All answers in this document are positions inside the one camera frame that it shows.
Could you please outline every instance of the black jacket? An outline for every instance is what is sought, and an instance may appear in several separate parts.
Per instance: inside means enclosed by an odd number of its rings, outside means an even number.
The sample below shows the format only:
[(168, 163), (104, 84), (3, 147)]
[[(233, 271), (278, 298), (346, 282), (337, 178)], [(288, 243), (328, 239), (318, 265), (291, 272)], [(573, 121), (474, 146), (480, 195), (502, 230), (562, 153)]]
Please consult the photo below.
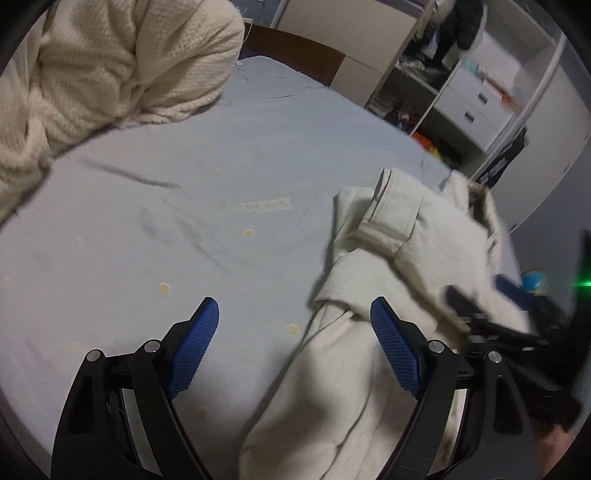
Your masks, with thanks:
[(437, 52), (433, 57), (435, 63), (441, 63), (454, 43), (462, 50), (470, 49), (480, 28), (483, 9), (482, 0), (457, 0), (441, 24)]

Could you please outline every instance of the blue clamp pad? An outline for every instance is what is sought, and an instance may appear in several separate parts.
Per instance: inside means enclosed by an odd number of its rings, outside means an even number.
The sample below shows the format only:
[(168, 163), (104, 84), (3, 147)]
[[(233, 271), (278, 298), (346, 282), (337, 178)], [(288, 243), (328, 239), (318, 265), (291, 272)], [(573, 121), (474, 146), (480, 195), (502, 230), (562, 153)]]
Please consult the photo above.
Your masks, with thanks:
[(171, 399), (189, 388), (197, 367), (216, 332), (219, 315), (217, 302), (209, 300), (172, 358), (170, 377), (166, 386)]
[(417, 398), (421, 387), (418, 359), (380, 299), (371, 304), (371, 326), (400, 386)]

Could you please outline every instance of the drawer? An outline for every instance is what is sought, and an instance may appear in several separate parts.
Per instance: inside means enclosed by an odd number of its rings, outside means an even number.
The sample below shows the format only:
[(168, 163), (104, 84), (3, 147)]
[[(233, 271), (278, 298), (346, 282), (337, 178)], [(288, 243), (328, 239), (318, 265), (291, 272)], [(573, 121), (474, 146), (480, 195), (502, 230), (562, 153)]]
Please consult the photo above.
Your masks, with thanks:
[(457, 69), (448, 87), (468, 100), (498, 131), (503, 130), (513, 116), (502, 104), (499, 93), (467, 70)]
[(443, 91), (434, 108), (449, 118), (483, 151), (491, 146), (499, 134), (484, 115), (452, 89)]

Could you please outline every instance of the white fluffy blanket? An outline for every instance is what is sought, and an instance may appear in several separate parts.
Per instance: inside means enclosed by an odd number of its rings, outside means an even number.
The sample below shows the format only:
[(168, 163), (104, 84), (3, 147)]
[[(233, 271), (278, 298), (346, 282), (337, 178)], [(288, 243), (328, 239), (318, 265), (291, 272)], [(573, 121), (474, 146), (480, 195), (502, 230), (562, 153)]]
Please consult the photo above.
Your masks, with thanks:
[(0, 222), (92, 132), (213, 102), (243, 29), (228, 0), (60, 0), (0, 77)]

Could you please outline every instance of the white cloth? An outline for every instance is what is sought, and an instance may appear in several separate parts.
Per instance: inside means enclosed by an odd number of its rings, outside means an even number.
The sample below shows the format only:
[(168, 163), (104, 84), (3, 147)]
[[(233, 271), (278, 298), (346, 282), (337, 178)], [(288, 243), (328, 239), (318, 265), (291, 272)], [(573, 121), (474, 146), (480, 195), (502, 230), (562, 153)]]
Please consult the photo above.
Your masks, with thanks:
[(44, 23), (0, 80), (0, 222), (92, 132), (181, 121), (213, 102), (244, 29), (228, 0), (60, 0)]
[[(464, 287), (494, 313), (509, 315), (495, 321), (527, 329), (516, 308), (497, 309), (491, 293), (497, 252), (489, 252), (500, 248), (491, 244), (497, 232), (477, 224), (468, 208), (469, 182), (456, 173), (441, 195), (398, 170), (385, 170), (375, 192), (339, 192), (333, 268), (316, 298), (324, 303), (245, 440), (241, 480), (378, 476), (415, 401), (398, 385), (369, 324), (377, 297), (427, 339), (451, 348), (459, 347), (463, 324), (441, 300), (446, 285)], [(434, 471), (449, 461), (461, 405), (458, 394)]]

